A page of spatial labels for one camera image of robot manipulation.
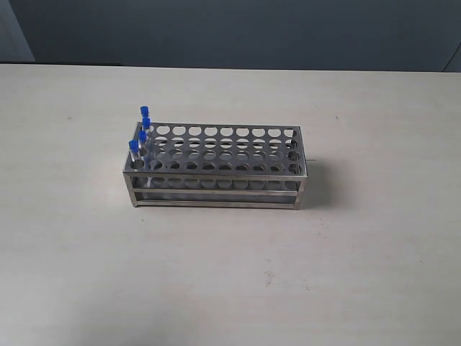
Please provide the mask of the stainless steel tube rack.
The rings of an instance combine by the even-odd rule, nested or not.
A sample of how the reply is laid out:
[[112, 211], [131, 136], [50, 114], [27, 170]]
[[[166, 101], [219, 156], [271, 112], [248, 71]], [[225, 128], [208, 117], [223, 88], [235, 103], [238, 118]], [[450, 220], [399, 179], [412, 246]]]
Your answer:
[[300, 208], [308, 180], [302, 131], [283, 125], [151, 123], [153, 150], [123, 177], [135, 207]]

